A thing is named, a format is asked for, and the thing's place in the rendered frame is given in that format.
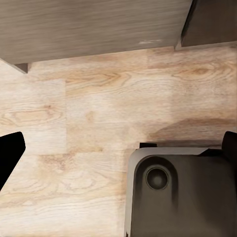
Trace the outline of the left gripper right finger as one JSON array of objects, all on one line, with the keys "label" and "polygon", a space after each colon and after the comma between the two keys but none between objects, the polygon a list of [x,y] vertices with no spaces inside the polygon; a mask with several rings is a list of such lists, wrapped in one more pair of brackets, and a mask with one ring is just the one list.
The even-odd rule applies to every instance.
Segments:
[{"label": "left gripper right finger", "polygon": [[237,170],[237,133],[226,131],[222,141],[222,150]]}]

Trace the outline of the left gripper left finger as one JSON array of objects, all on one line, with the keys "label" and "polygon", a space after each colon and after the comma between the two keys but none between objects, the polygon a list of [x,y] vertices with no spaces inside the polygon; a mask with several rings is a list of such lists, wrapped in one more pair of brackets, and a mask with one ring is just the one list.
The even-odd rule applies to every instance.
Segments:
[{"label": "left gripper left finger", "polygon": [[21,131],[0,137],[0,191],[25,150]]}]

